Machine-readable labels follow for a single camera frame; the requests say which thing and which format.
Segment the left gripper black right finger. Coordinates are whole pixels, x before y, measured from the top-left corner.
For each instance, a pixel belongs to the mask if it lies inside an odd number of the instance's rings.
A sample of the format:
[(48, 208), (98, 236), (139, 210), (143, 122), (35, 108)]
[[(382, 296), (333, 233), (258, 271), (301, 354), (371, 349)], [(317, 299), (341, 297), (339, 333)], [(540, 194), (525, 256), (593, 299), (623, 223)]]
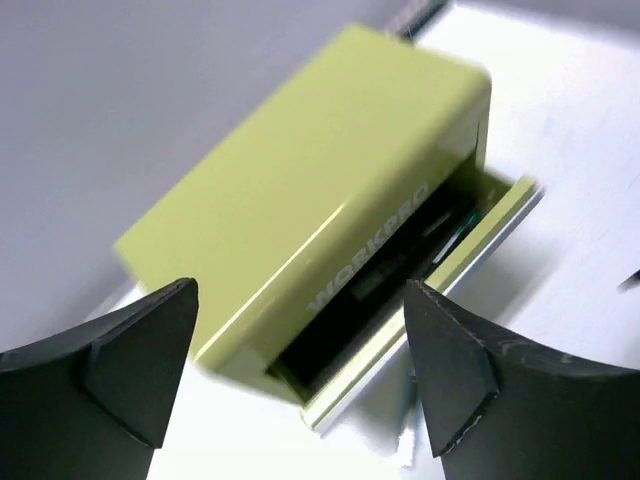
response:
[(404, 317), (449, 479), (635, 479), (639, 374), (553, 349), (411, 280)]

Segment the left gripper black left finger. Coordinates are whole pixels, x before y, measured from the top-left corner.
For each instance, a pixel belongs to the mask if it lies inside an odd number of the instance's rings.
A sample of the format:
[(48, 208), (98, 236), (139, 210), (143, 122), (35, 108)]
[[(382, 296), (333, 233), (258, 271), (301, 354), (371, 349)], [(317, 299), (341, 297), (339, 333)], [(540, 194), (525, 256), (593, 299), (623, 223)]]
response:
[(180, 278), (1, 355), (4, 479), (144, 479), (163, 445), (195, 329)]

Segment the green teal pen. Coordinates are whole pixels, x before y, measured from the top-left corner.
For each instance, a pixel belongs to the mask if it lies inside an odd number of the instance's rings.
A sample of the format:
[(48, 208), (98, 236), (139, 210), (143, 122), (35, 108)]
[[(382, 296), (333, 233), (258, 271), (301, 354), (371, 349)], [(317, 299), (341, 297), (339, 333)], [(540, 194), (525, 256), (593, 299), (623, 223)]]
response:
[(477, 224), (485, 216), (485, 210), (480, 207), (472, 209), (458, 223), (455, 231), (445, 242), (438, 253), (433, 257), (431, 266), (435, 269), (451, 252), (469, 235), (469, 233), (477, 226)]

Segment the green metal drawer box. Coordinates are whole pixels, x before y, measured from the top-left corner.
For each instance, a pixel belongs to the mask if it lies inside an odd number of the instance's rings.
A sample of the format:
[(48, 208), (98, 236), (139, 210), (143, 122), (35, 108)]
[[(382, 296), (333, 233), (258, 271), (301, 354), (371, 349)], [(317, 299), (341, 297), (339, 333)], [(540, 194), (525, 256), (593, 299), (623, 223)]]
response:
[[(408, 279), (451, 292), (541, 196), (485, 165), (482, 68), (360, 25), (340, 32), (116, 242), (146, 288), (199, 285), (193, 361), (296, 404), (317, 433), (406, 346)], [(435, 269), (349, 288), (412, 217), (485, 216)]]

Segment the dark blue clear pen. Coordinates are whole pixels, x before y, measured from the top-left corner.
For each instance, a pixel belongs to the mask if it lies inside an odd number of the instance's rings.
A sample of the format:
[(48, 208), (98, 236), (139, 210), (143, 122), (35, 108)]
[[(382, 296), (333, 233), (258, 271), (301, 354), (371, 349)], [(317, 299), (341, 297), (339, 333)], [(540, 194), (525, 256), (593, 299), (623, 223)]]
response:
[(459, 214), (450, 209), (437, 215), (427, 212), (412, 217), (391, 240), (374, 255), (373, 265), (365, 268), (349, 288), (354, 300), (365, 302), (374, 293), (389, 287), (403, 274), (410, 273), (436, 256)]

